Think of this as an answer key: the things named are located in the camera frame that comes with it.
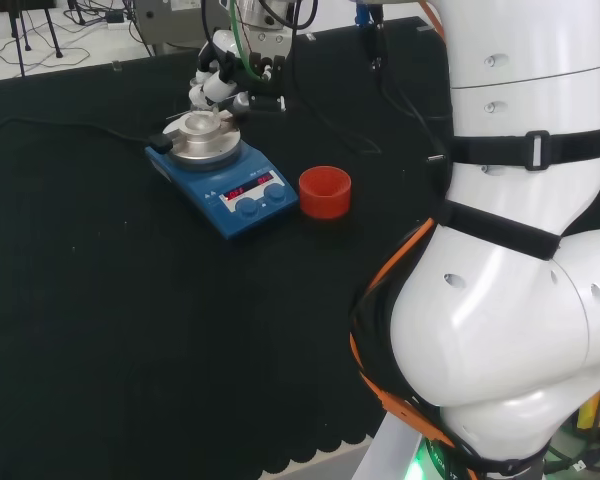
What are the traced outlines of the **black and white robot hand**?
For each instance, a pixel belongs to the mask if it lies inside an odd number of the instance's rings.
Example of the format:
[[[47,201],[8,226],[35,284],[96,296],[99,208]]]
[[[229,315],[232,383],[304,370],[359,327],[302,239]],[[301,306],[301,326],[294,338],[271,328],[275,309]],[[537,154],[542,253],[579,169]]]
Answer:
[[[283,113],[291,30],[239,25],[218,30],[198,55],[189,99],[194,110]]]

